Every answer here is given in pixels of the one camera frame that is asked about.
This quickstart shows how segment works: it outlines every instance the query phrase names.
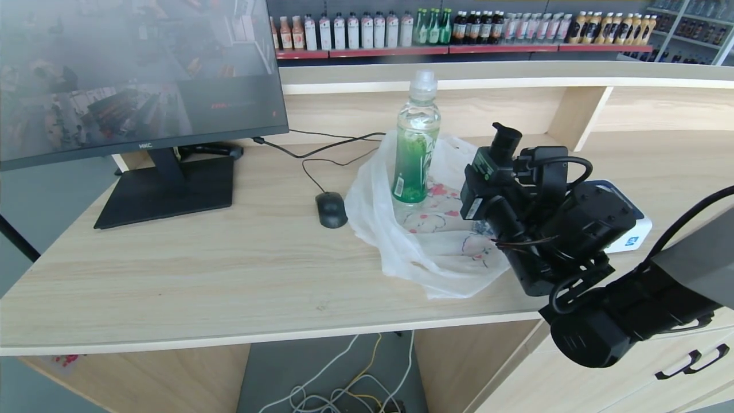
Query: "plastic bag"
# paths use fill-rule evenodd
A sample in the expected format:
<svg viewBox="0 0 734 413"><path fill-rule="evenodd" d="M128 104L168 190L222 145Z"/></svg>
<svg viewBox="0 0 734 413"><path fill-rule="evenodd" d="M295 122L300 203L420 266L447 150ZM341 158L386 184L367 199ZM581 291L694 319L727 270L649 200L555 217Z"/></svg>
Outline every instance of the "plastic bag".
<svg viewBox="0 0 734 413"><path fill-rule="evenodd" d="M345 200L349 224L359 238L379 249L386 275L423 285L429 298L475 295L509 268L490 240L489 226L459 214L464 167L476 147L441 136L429 170L429 196L412 209L393 205L395 151L392 131L360 167Z"/></svg>

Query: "monitor stand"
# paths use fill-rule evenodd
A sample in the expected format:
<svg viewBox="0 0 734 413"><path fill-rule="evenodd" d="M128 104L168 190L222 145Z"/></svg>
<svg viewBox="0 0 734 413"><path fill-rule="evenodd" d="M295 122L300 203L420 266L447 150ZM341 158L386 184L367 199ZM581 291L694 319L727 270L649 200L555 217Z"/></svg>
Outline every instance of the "monitor stand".
<svg viewBox="0 0 734 413"><path fill-rule="evenodd" d="M232 206L233 157L179 162L173 148L153 149L148 154L155 167L123 173L96 229Z"/></svg>

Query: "computer monitor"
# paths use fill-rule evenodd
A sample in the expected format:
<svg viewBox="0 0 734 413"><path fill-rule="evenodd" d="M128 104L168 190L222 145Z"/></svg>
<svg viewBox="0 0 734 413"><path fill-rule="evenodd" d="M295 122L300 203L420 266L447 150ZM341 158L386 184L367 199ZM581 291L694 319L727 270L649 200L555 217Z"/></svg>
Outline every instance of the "computer monitor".
<svg viewBox="0 0 734 413"><path fill-rule="evenodd" d="M266 0L1 0L0 18L0 170L156 166L123 174L96 228L230 206L233 158L172 148L288 131Z"/></svg>

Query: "red shelf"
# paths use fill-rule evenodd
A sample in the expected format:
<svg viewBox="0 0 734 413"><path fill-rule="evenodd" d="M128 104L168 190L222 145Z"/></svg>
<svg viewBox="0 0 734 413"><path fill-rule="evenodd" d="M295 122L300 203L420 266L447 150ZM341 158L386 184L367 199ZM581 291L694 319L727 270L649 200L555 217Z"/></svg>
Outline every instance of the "red shelf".
<svg viewBox="0 0 734 413"><path fill-rule="evenodd" d="M562 44L559 51L653 51L650 45L621 45L621 44Z"/></svg>
<svg viewBox="0 0 734 413"><path fill-rule="evenodd" d="M329 52L325 50L279 50L275 52L278 59L328 59Z"/></svg>
<svg viewBox="0 0 734 413"><path fill-rule="evenodd" d="M517 45L466 45L450 46L451 54L461 53L527 53L530 51L558 51L558 45L517 44Z"/></svg>
<svg viewBox="0 0 734 413"><path fill-rule="evenodd" d="M448 46L398 47L397 49L332 50L329 57L375 57L448 54Z"/></svg>

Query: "black mouse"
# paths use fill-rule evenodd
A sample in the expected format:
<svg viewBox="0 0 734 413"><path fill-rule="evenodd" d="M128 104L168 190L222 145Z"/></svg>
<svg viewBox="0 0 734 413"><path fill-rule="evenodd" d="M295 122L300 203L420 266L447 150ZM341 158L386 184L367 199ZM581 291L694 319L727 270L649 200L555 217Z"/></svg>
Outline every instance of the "black mouse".
<svg viewBox="0 0 734 413"><path fill-rule="evenodd" d="M339 228L349 219L344 210L344 198L336 192L320 193L316 196L316 207L319 209L319 221L327 228Z"/></svg>

